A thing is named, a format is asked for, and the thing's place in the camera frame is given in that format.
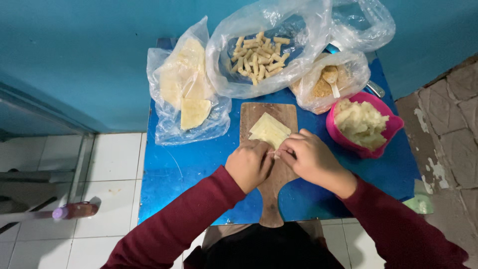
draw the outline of stone wall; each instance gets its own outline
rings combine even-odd
[[[434,214],[426,220],[478,268],[478,62],[451,69],[396,101]]]

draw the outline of person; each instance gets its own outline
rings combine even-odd
[[[274,163],[272,151],[259,140],[240,145],[225,166],[124,236],[102,268],[170,268],[196,237],[267,178]],[[411,209],[344,169],[316,135],[302,129],[284,140],[276,154],[298,176],[333,192],[345,204],[374,240],[385,268],[466,268],[468,254],[463,249]],[[208,248],[197,247],[184,261],[184,269],[189,268],[343,267],[320,240],[313,240],[297,223],[286,222],[280,228],[253,224]]]

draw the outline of red long-sleeve shirt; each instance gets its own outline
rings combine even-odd
[[[223,166],[122,238],[103,269],[166,269],[226,210],[245,198]],[[342,200],[376,244],[385,268],[466,268],[468,254],[414,211],[358,178]]]

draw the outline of plastic bag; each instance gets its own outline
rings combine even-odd
[[[395,35],[395,22],[378,0],[333,0],[332,44],[340,50],[375,51]]]
[[[160,48],[150,48],[148,50],[146,74],[150,83],[150,94],[156,101],[156,113],[159,117],[155,136],[157,145],[182,145],[194,141],[208,140],[224,135],[229,129],[231,99],[215,94],[214,87],[207,78],[205,67],[194,70],[189,66],[190,64],[194,64],[195,67],[201,66],[200,61],[204,57],[198,56],[197,62],[194,63],[184,60],[181,62],[175,61],[180,50],[185,46],[188,48],[185,53],[198,53],[194,55],[202,53],[202,55],[205,55],[202,50],[209,41],[206,23],[207,16],[186,30],[177,41],[173,51]],[[182,88],[179,88],[179,86],[174,88],[178,84],[170,78],[176,78],[176,76],[185,81],[181,84],[183,85]],[[165,90],[161,92],[161,85],[167,85],[167,83],[171,87],[164,87]],[[181,130],[181,97],[206,99],[212,102],[209,116],[199,127],[186,131]]]
[[[206,47],[207,75],[218,94],[231,98],[253,98],[286,88],[310,71],[314,59],[329,43],[330,0],[260,0],[223,19]],[[230,57],[239,36],[290,38],[282,53],[290,53],[277,75],[253,86],[249,78],[231,73]]]
[[[334,98],[332,90],[324,97],[317,97],[314,93],[315,85],[320,79],[322,69],[326,66],[337,66],[337,87],[340,98]],[[312,70],[290,86],[295,94],[297,104],[315,114],[327,112],[332,105],[349,98],[361,91],[370,78],[370,69],[367,58],[360,51],[341,51],[335,54],[321,54]]]

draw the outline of white tile floor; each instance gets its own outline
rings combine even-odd
[[[99,212],[79,220],[16,225],[0,235],[0,269],[94,269],[103,265],[115,244],[136,227],[145,146],[145,134],[98,135],[88,182],[79,186],[77,196],[83,201],[101,200]],[[12,139],[0,143],[0,171],[66,169],[73,163],[76,147],[78,138],[73,136]],[[64,203],[69,185],[56,183],[60,199],[44,210]],[[322,225],[330,251],[345,268],[383,268],[372,239],[356,219],[324,220]],[[183,259],[201,245],[204,234],[178,257],[173,269],[182,269]]]

